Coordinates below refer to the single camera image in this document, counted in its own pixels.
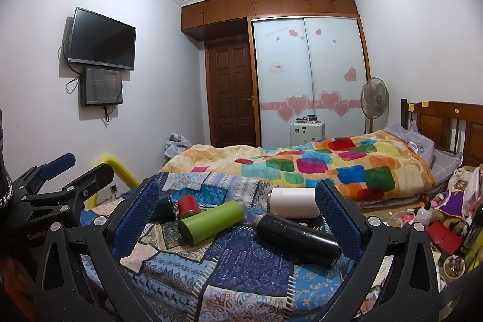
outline bedspread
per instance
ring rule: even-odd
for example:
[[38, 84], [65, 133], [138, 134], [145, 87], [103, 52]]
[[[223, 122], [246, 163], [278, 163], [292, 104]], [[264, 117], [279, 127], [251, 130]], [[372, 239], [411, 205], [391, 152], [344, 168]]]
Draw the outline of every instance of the bedspread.
[[352, 201], [405, 198], [436, 185], [428, 163], [384, 131], [272, 150], [194, 145], [162, 170], [213, 171], [282, 187], [315, 187], [330, 179]]
[[[167, 175], [161, 172], [152, 179], [174, 201], [191, 194], [206, 210], [236, 198], [247, 204], [248, 212], [240, 226], [194, 246], [183, 242], [176, 221], [146, 226], [134, 251], [121, 264], [163, 322], [311, 320], [353, 265], [341, 256], [333, 269], [324, 269], [257, 239], [249, 223], [265, 211], [262, 206], [273, 188], [271, 183], [217, 173], [201, 177], [170, 174], [169, 190], [163, 190]], [[83, 225], [98, 215], [109, 215], [118, 202], [83, 211]], [[330, 231], [320, 220], [321, 230]], [[83, 256], [83, 262], [88, 277], [102, 288], [90, 257]]]

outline patchwork quilt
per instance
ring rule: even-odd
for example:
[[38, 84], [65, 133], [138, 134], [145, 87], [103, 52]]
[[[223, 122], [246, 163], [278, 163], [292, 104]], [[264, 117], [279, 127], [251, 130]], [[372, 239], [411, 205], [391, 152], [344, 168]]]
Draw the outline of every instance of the patchwork quilt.
[[[353, 265], [341, 256], [327, 270], [257, 239], [249, 224], [265, 212], [272, 183], [208, 172], [161, 172], [152, 179], [160, 193], [170, 193], [174, 201], [193, 195], [202, 210], [234, 198], [248, 206], [240, 226], [194, 246], [183, 242], [177, 222], [149, 223], [132, 254], [121, 260], [134, 286], [163, 322], [312, 320]], [[83, 211], [82, 224], [110, 214], [118, 203]], [[322, 217], [319, 226], [330, 231]], [[83, 256], [83, 262], [88, 277], [102, 289], [90, 257]]]
[[315, 187], [329, 179], [352, 201], [406, 198], [436, 186], [428, 163], [384, 131], [272, 150], [194, 145], [173, 157], [162, 171], [213, 171], [281, 187]]

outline frosted glass panel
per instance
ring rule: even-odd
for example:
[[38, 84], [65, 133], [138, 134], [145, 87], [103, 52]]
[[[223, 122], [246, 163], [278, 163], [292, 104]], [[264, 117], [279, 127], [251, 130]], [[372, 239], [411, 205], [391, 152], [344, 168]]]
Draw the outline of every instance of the frosted glass panel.
[[262, 147], [285, 148], [290, 146], [290, 124], [313, 114], [304, 20], [266, 20], [253, 25]]
[[366, 83], [357, 20], [305, 18], [310, 48], [315, 114], [325, 122], [325, 138], [364, 134], [360, 95]]

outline yellow pipe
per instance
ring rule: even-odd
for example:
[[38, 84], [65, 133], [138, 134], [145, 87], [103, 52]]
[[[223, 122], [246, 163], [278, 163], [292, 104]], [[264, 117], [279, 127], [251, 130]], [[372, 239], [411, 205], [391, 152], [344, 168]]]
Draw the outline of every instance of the yellow pipe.
[[[132, 175], [129, 170], [115, 157], [113, 156], [102, 156], [98, 161], [97, 165], [106, 163], [112, 166], [117, 175], [131, 188], [138, 187], [140, 182]], [[86, 209], [92, 209], [96, 207], [97, 194], [94, 194], [85, 202]]]

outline wooden headboard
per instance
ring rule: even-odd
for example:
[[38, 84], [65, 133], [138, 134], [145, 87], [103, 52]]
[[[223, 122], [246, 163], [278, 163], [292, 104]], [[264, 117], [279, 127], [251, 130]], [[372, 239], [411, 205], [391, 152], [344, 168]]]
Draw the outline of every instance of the wooden headboard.
[[408, 128], [411, 117], [416, 120], [422, 135], [434, 141], [436, 148], [453, 151], [448, 148], [451, 138], [451, 119], [456, 119], [456, 140], [460, 138], [459, 121], [466, 122], [465, 144], [463, 149], [464, 164], [478, 166], [483, 163], [483, 106], [478, 104], [449, 103], [430, 101], [428, 107], [414, 103], [414, 110], [409, 112], [407, 99], [401, 99], [401, 125]]

